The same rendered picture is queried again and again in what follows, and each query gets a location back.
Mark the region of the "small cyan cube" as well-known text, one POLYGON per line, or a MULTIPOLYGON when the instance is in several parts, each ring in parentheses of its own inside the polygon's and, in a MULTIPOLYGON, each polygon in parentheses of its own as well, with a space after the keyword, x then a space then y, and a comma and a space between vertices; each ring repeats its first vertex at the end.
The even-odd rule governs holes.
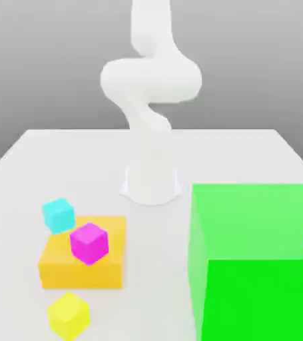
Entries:
POLYGON ((65 198, 45 203, 42 211, 45 224, 53 235, 75 227, 75 210, 65 198))

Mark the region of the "large orange box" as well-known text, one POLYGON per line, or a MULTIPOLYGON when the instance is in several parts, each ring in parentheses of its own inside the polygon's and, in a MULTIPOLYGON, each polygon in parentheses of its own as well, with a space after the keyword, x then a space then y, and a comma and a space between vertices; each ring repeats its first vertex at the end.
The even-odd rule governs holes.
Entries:
POLYGON ((109 253, 91 266, 74 257, 69 230, 51 235, 38 267, 46 289, 118 289, 123 286, 126 218, 77 216, 75 227, 91 222, 108 232, 109 253))

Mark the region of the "small yellow cube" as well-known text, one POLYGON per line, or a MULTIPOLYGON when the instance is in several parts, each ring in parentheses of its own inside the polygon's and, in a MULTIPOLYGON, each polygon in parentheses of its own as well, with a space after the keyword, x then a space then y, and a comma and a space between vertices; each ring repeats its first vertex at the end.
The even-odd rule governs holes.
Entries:
POLYGON ((51 330, 64 341, 73 341, 90 324, 89 305, 72 292, 66 292, 47 308, 51 330))

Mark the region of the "large green box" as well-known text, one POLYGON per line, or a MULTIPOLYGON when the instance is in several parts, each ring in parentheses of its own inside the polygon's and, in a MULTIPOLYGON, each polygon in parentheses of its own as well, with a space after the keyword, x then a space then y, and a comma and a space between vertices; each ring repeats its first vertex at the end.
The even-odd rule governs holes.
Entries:
POLYGON ((195 341, 303 341, 303 184, 194 184, 195 341))

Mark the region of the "small magenta cube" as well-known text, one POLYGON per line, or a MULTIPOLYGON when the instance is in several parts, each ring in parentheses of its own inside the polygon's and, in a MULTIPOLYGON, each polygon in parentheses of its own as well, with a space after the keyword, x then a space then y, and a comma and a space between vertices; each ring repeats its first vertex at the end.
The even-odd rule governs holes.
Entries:
POLYGON ((109 253, 108 232, 88 222, 69 235, 75 258, 91 266, 109 253))

